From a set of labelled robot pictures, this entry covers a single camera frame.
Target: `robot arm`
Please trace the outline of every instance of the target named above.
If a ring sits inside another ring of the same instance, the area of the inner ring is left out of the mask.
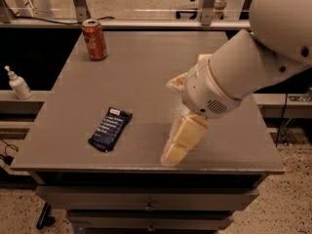
[[[251,93],[309,68],[312,13],[308,8],[312,8],[312,0],[253,0],[250,8],[253,33],[241,30],[185,75],[180,90],[190,115],[206,120],[222,117],[239,107]],[[201,140],[203,135],[197,136],[195,144],[194,141],[181,144],[181,133],[191,133],[190,125],[181,124],[188,117],[173,124],[163,164],[179,163]]]

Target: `black plug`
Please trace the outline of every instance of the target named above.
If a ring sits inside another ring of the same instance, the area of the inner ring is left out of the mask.
[[[2,157],[2,160],[3,160],[3,162],[4,162],[6,165],[10,166],[10,165],[12,164],[14,158],[13,158],[12,156],[8,155],[8,156]]]

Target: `can top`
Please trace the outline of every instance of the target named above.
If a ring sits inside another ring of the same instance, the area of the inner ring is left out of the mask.
[[[82,22],[82,25],[84,27],[94,27],[99,25],[99,22],[97,19],[86,19]]]

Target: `small dark packet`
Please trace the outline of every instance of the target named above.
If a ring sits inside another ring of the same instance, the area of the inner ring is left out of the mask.
[[[88,139],[89,144],[102,152],[111,151],[132,117],[132,113],[109,107],[105,118],[92,137]]]

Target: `speckled floor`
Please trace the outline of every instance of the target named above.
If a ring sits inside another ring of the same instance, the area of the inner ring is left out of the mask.
[[[286,167],[283,175],[271,175],[259,187],[259,196],[219,234],[312,233],[312,129],[292,128],[289,146],[278,150]],[[21,145],[22,140],[7,140]],[[65,211],[52,210],[56,223],[43,230],[36,222],[44,206],[33,190],[0,189],[0,233],[73,233]]]

